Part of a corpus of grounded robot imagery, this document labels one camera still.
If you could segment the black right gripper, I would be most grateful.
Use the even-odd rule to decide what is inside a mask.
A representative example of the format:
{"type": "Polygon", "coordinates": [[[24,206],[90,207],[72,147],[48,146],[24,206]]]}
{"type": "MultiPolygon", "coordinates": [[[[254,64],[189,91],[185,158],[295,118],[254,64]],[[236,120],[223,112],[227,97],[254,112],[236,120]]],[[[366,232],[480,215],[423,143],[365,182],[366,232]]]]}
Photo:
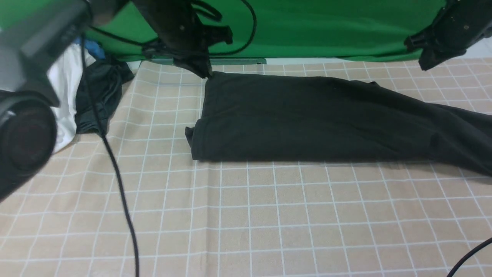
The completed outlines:
{"type": "Polygon", "coordinates": [[[408,52],[421,50],[418,60],[427,71],[466,51],[492,34],[490,0],[448,0],[432,23],[404,40],[408,52]]]}

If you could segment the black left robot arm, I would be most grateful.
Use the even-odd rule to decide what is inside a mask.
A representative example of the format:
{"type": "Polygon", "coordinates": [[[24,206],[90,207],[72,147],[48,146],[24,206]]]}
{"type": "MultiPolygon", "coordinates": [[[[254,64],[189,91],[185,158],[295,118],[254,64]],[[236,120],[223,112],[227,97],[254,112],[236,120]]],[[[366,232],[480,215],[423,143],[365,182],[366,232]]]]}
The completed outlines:
{"type": "MultiPolygon", "coordinates": [[[[126,0],[51,0],[1,32],[1,200],[26,184],[49,161],[56,144],[52,107],[60,99],[48,70],[88,27],[109,23],[126,0]]],[[[209,48],[232,44],[229,26],[205,25],[199,15],[219,22],[222,15],[200,0],[134,0],[158,35],[158,53],[175,66],[207,78],[209,48]]]]}

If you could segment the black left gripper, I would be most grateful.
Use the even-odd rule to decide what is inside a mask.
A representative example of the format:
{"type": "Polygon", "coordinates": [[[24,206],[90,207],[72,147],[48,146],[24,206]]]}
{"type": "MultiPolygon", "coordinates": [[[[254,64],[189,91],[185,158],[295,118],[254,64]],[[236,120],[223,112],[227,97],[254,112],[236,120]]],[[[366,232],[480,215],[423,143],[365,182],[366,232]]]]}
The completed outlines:
{"type": "Polygon", "coordinates": [[[176,67],[210,78],[213,70],[209,48],[233,42],[229,26],[202,23],[199,15],[216,22],[222,20],[222,15],[201,0],[134,0],[133,4],[158,35],[142,44],[145,58],[172,58],[176,67]]]}

